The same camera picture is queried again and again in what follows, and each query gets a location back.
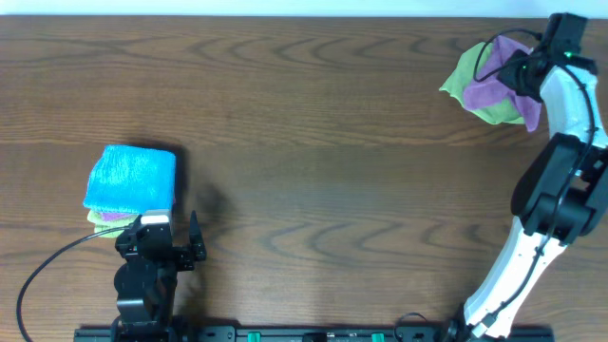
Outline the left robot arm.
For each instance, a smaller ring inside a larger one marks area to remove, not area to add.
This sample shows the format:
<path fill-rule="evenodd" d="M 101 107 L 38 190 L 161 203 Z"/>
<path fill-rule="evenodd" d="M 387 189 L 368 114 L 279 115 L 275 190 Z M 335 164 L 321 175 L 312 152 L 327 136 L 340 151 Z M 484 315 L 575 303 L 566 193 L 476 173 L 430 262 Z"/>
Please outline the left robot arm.
<path fill-rule="evenodd" d="M 115 248 L 125 264 L 114 276 L 119 316 L 112 341 L 196 341 L 187 320 L 173 314 L 179 272 L 190 272 L 207 257 L 197 214 L 192 212 L 189 243 L 173 244 L 169 211 L 149 211 L 128 224 Z"/>

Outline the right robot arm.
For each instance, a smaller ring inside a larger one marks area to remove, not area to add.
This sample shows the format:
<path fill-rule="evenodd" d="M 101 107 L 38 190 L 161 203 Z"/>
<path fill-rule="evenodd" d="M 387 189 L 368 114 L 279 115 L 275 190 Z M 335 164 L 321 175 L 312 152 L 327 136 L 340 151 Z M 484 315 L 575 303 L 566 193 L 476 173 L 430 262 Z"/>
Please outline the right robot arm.
<path fill-rule="evenodd" d="M 542 273 L 607 210 L 607 135 L 595 98 L 597 69 L 569 51 L 514 52 L 498 79 L 547 107 L 550 140 L 511 199 L 507 241 L 480 288 L 469 297 L 452 341 L 506 339 Z"/>

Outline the purple microfiber cloth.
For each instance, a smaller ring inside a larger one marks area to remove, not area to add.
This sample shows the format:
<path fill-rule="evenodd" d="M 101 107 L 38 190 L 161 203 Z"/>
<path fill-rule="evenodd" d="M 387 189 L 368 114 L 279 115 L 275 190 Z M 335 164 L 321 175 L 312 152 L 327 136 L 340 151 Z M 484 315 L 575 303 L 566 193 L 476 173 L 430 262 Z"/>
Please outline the purple microfiber cloth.
<path fill-rule="evenodd" d="M 499 36 L 489 44 L 489 55 L 483 57 L 478 68 L 478 78 L 502 67 L 518 50 L 525 55 L 532 51 L 511 38 Z M 516 92 L 498 80 L 493 74 L 484 81 L 472 80 L 464 89 L 464 108 L 476 113 L 489 124 L 524 124 L 528 132 L 538 128 L 542 105 Z"/>

